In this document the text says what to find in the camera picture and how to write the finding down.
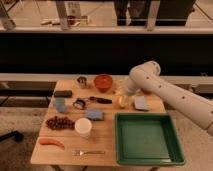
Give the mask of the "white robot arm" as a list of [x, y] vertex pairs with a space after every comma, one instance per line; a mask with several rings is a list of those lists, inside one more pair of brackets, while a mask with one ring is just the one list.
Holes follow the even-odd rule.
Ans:
[[213, 136], [213, 101], [163, 80], [160, 72], [155, 61], [133, 67], [122, 83], [122, 94], [133, 96], [139, 89], [154, 93]]

